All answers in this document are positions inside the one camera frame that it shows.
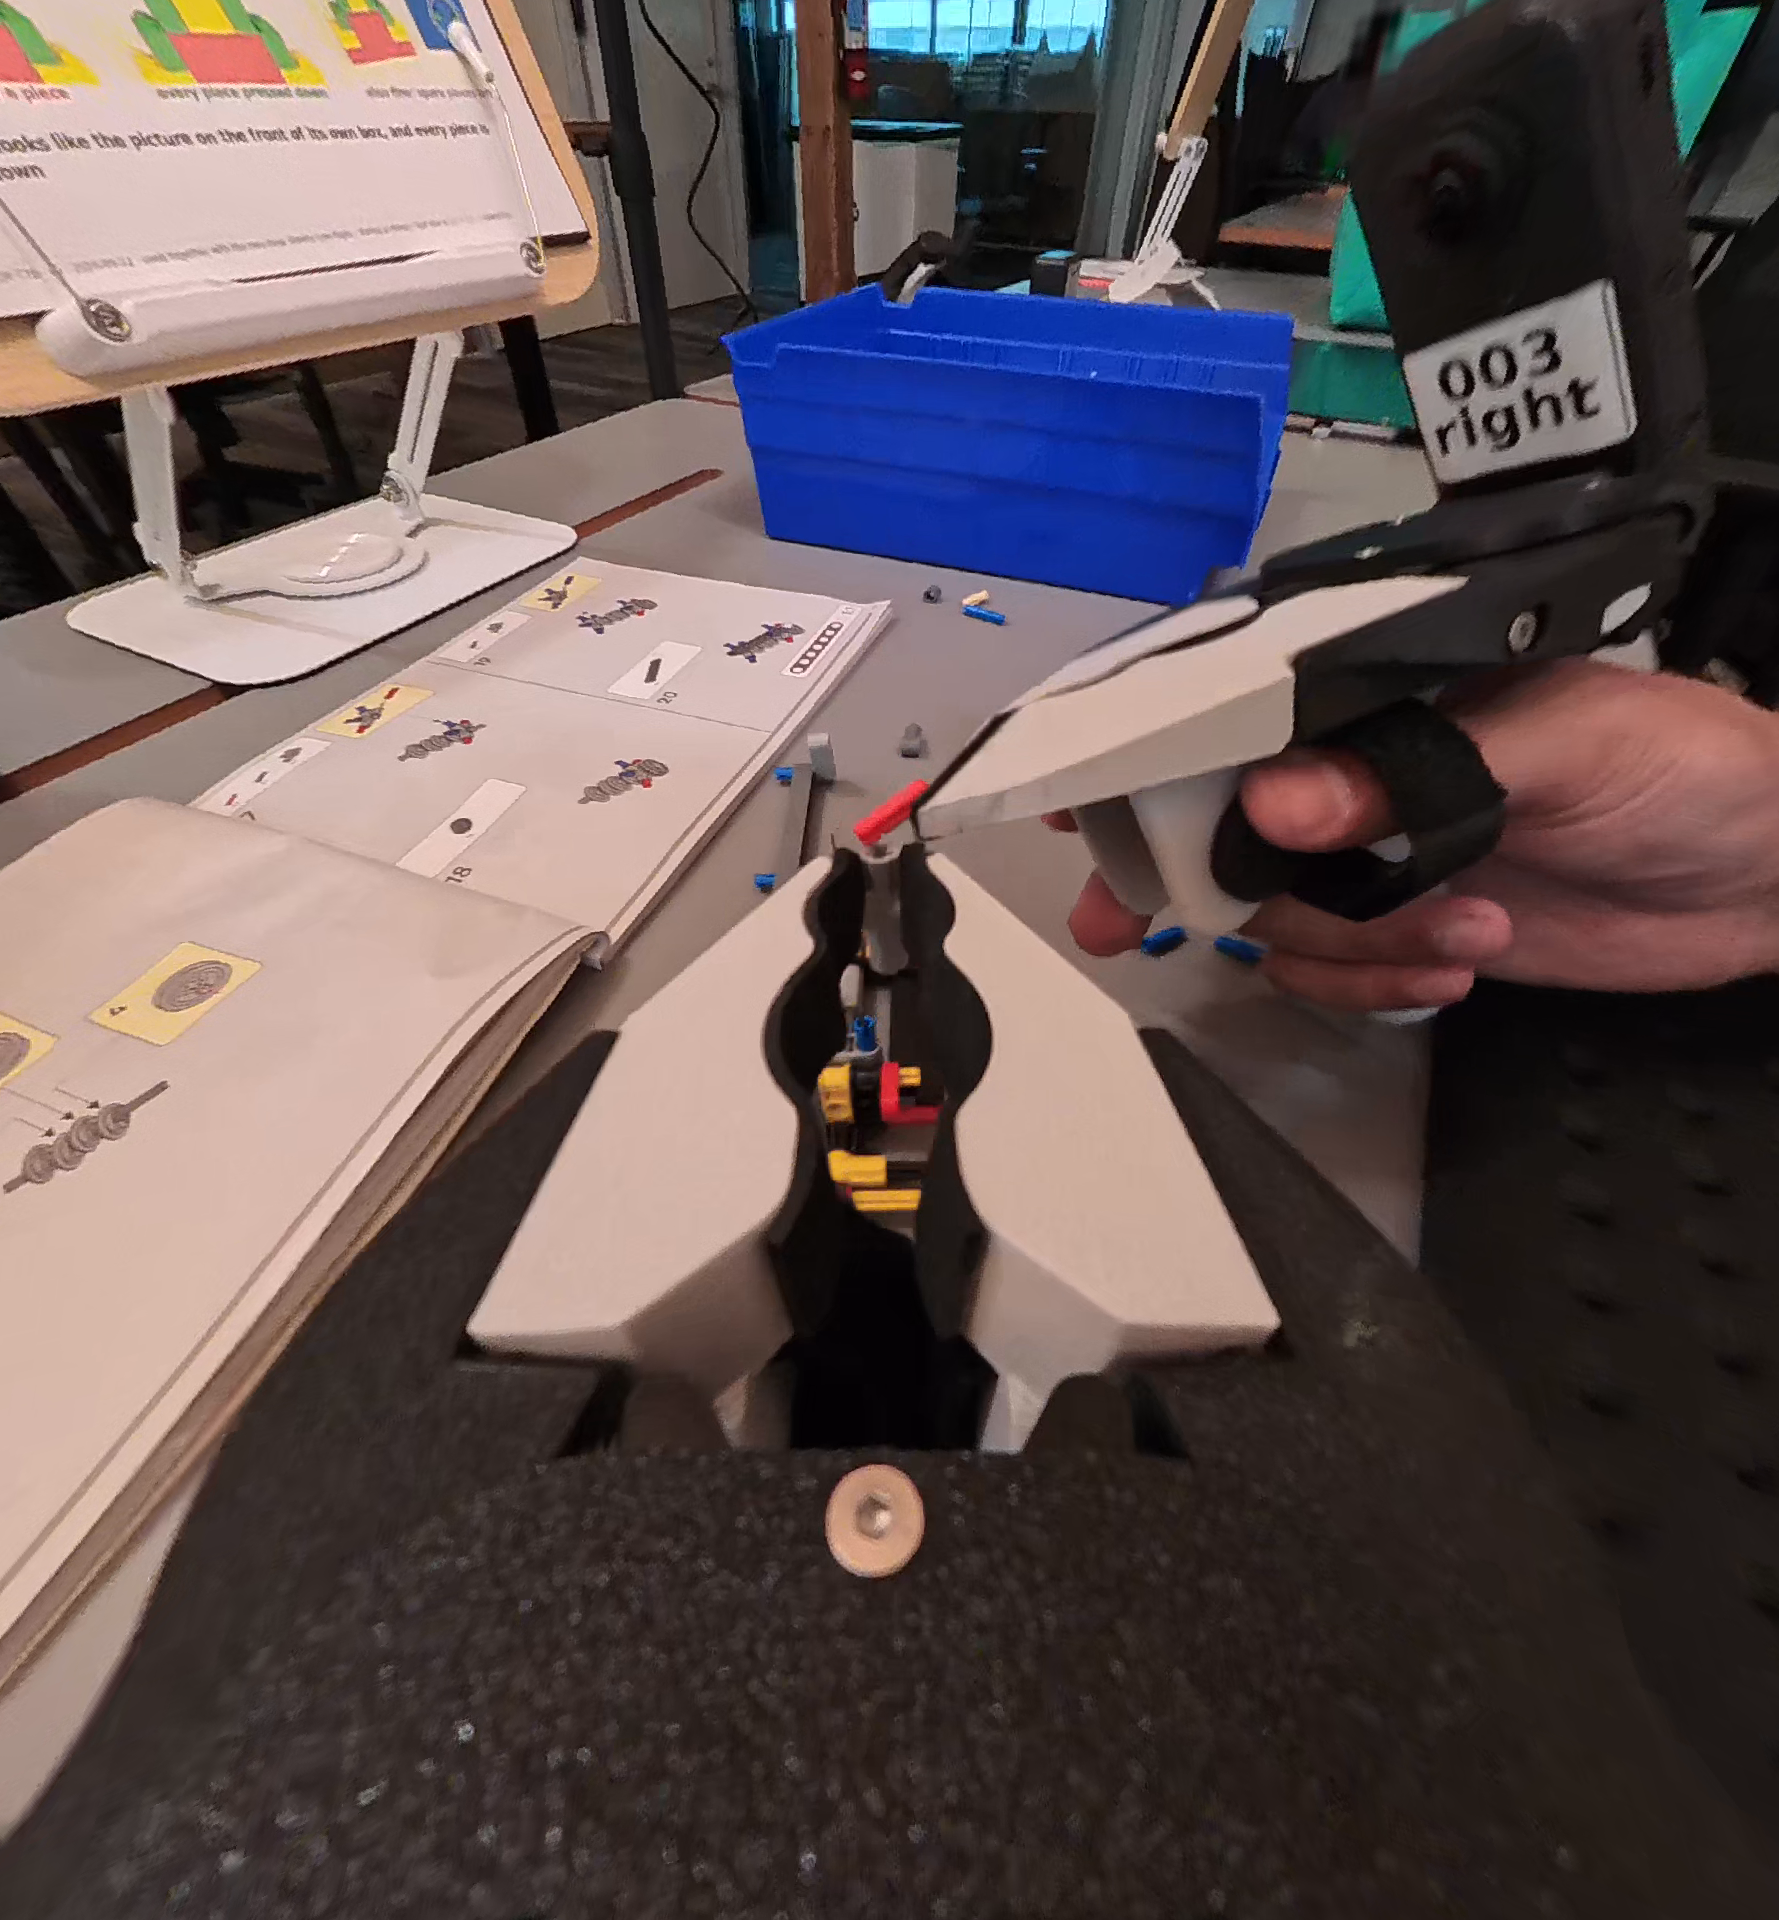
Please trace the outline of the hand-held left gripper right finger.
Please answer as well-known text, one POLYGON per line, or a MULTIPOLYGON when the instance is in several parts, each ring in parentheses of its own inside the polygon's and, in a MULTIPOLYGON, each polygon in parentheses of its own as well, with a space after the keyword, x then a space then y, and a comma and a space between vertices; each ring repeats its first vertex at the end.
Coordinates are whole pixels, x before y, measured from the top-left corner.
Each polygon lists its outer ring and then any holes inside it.
POLYGON ((1267 1344, 1282 1315, 1116 998, 917 848, 902 936, 943 1086, 917 1285, 996 1375, 979 1444, 1019 1453, 1068 1379, 1267 1344))

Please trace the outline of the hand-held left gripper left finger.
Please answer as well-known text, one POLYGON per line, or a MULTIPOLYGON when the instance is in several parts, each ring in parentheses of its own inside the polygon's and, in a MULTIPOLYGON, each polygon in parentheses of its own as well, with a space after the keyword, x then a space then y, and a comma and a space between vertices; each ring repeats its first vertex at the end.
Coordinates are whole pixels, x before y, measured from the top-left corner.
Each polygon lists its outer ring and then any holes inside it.
POLYGON ((715 1400, 826 1332, 851 1212, 818 1079, 866 902, 859 856, 817 857, 628 1016, 472 1311, 480 1348, 715 1400))

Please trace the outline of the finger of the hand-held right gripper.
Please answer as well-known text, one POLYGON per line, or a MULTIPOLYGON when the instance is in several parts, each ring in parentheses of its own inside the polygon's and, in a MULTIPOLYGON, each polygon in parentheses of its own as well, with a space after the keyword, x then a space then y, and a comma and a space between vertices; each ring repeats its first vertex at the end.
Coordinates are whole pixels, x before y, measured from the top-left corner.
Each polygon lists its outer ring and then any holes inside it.
POLYGON ((1161 652, 1191 650, 1229 635, 1243 642, 1260 640, 1265 660, 1290 662, 1317 642, 1348 635, 1461 587, 1461 579, 1375 579, 1290 589, 1271 602, 1260 593, 1218 595, 1100 640, 1030 687, 1027 695, 1072 694, 1161 652))
POLYGON ((1284 660, 1145 656, 989 722, 916 807, 916 833, 938 842, 1220 774, 1274 756, 1294 727, 1284 660))

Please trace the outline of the partly built lego chassis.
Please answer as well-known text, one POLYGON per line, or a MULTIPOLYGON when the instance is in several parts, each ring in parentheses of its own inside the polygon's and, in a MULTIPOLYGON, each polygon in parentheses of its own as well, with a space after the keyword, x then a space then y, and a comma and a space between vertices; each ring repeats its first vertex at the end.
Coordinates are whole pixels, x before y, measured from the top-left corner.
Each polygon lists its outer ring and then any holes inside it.
MULTIPOLYGON (((830 736, 804 732, 772 774, 784 798, 782 836, 772 865, 754 876, 758 898, 782 892, 823 846, 818 830, 837 788, 830 736)), ((845 1035, 817 1084, 828 1171, 852 1212, 916 1235, 943 1084, 917 1038, 910 957, 903 972, 880 980, 859 936, 837 980, 845 1035)))

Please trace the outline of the lego instruction booklet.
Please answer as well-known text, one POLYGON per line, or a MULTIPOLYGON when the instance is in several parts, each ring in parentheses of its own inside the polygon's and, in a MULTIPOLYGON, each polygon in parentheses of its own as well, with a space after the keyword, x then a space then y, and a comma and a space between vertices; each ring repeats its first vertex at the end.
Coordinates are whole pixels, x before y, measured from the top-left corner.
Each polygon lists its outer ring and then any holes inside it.
POLYGON ((0 868, 0 1695, 475 1045, 629 937, 893 614, 577 562, 0 868))

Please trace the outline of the person's right hand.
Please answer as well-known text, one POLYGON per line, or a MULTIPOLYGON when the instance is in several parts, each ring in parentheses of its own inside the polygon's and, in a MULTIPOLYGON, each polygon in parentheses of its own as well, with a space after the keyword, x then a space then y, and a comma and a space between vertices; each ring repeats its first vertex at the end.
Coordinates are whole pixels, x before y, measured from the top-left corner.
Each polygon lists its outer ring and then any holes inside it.
POLYGON ((1237 933, 1279 990, 1395 1011, 1480 980, 1670 994, 1779 972, 1779 709, 1600 660, 1488 676, 1450 709, 1506 786, 1499 848, 1364 925, 1260 903, 1237 933))

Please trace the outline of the teal plastic crate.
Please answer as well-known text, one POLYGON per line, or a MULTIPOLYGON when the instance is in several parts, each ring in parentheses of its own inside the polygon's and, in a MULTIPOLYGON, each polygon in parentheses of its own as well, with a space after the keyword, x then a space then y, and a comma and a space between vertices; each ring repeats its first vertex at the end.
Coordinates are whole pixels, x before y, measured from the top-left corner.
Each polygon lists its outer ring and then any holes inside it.
POLYGON ((1419 440, 1371 252, 1347 187, 1338 189, 1327 276, 1309 313, 1296 320, 1288 411, 1314 427, 1419 440))

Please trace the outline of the blue plastic bin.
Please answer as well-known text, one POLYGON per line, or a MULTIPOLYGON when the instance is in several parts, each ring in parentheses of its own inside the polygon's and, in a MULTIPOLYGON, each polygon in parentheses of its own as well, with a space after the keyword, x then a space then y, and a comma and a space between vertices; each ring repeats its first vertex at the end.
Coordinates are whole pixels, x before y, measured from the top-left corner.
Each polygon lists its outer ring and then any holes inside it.
POLYGON ((726 339, 765 532, 1186 603, 1243 566, 1294 320, 879 286, 726 339))

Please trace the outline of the wooden board desk stand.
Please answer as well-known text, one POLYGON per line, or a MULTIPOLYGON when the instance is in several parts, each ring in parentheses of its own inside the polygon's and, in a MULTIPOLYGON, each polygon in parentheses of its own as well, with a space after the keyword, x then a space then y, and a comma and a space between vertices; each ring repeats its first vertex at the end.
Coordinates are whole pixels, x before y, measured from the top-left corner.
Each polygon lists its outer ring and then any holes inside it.
POLYGON ((1136 253, 1116 274, 1109 304, 1148 301, 1183 266, 1175 229, 1208 157, 1208 125, 1250 25, 1251 2, 1212 2, 1179 100, 1159 140, 1165 187, 1136 253))

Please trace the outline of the light wooden side table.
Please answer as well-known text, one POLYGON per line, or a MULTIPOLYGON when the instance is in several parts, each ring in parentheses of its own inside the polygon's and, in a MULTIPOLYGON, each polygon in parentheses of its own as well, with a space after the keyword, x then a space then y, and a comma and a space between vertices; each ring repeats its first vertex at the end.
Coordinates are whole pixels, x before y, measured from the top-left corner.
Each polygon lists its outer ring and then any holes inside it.
MULTIPOLYGON (((525 307, 454 307, 434 317, 409 322, 330 322, 321 331, 299 335, 292 340, 266 349, 249 349, 240 355, 220 353, 215 357, 189 360, 163 368, 145 368, 145 385, 183 382, 189 377, 221 375, 236 370, 259 370, 276 366, 280 362, 299 362, 319 357, 321 353, 340 355, 345 351, 379 349, 391 340, 409 340, 427 331, 459 330, 504 317, 531 317, 545 312, 546 307, 567 307, 590 290, 599 266, 599 239, 594 232, 590 189, 584 179, 584 170, 577 157, 572 157, 570 151, 567 134, 562 131, 562 118, 556 109, 553 97, 548 94, 542 65, 531 47, 531 36, 524 30, 518 7, 508 2, 488 2, 486 7, 492 10, 499 22, 501 38, 510 53, 510 65, 514 66, 514 73, 518 75, 524 93, 528 94, 533 109, 542 119, 548 145, 556 151, 562 173, 577 189, 577 198, 584 206, 584 215, 588 222, 588 237, 580 244, 542 244, 546 253, 542 294, 533 297, 525 307)), ((121 390, 110 380, 60 370, 60 366, 53 360, 48 360, 38 343, 38 322, 58 304, 71 304, 81 297, 92 294, 68 292, 60 301, 46 307, 45 312, 38 312, 35 315, 0 317, 0 418, 28 418, 35 413, 71 405, 85 399, 121 396, 121 390)))

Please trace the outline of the printed instruction sheet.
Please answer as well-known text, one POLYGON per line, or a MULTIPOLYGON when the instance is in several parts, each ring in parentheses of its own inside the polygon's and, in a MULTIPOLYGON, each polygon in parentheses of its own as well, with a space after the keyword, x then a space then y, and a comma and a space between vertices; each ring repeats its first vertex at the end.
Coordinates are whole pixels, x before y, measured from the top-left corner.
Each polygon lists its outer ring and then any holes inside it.
POLYGON ((585 237, 486 5, 0 2, 0 317, 585 237))

